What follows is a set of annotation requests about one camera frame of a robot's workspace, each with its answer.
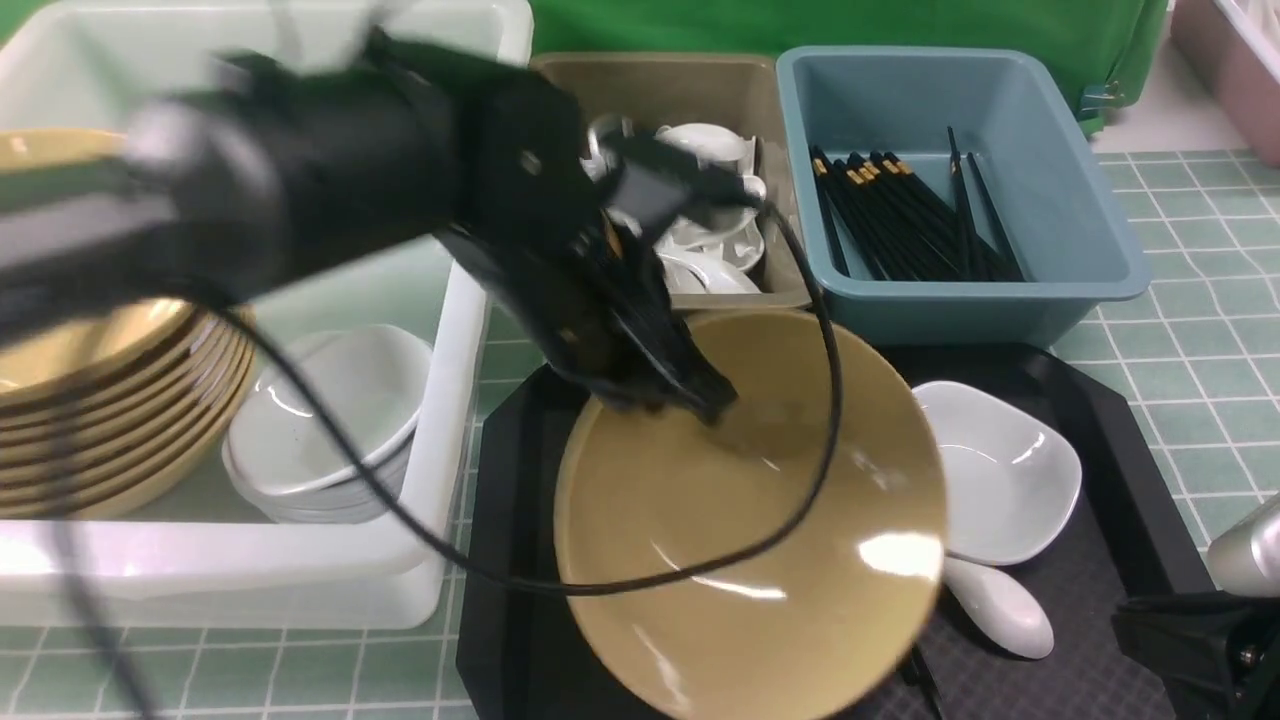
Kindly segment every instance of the robotic arm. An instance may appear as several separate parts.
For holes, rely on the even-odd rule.
[[[562,375],[714,423],[736,393],[672,311],[653,243],[754,199],[621,131],[593,181],[584,138],[539,74],[379,28],[326,74],[225,58],[215,90],[143,108],[118,156],[0,174],[0,340],[173,283],[234,305],[434,233]]]

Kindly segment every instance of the green backdrop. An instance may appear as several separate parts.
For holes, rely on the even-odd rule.
[[[1167,0],[531,0],[534,53],[724,51],[797,45],[1009,47],[1043,61],[1068,104],[1114,83],[1138,99]],[[0,41],[45,0],[0,0]]]

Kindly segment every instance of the black tray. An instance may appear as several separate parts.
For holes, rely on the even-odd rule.
[[[1084,466],[1084,498],[1061,537],[1009,569],[1053,623],[1052,655],[1024,662],[978,638],[943,594],[919,641],[951,720],[1203,720],[1196,698],[1124,657],[1111,614],[1126,596],[1208,592],[1208,573],[1125,400],[1025,346],[882,348],[914,387],[951,379],[1055,427]],[[556,477],[586,395],[543,368],[488,419],[471,556],[557,579]],[[599,662],[562,600],[467,579],[458,671],[481,720],[659,720]],[[841,720],[932,720],[899,675]]]

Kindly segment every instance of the blue plastic bin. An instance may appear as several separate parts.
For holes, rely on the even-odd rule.
[[[867,341],[1047,347],[1098,302],[1147,290],[1142,246],[1061,94],[1033,58],[1002,50],[799,47],[778,59],[778,83],[800,225],[812,238],[809,263],[828,291],[832,316]],[[947,126],[961,152],[974,152],[1028,282],[874,281],[847,237],[837,241],[849,274],[837,272],[831,241],[823,241],[809,147],[832,159],[896,152],[950,201]],[[972,182],[969,197],[978,231],[991,241]]]

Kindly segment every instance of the pink plastic bin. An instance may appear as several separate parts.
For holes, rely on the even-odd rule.
[[[1174,45],[1268,165],[1280,165],[1280,50],[1234,0],[1178,0]]]

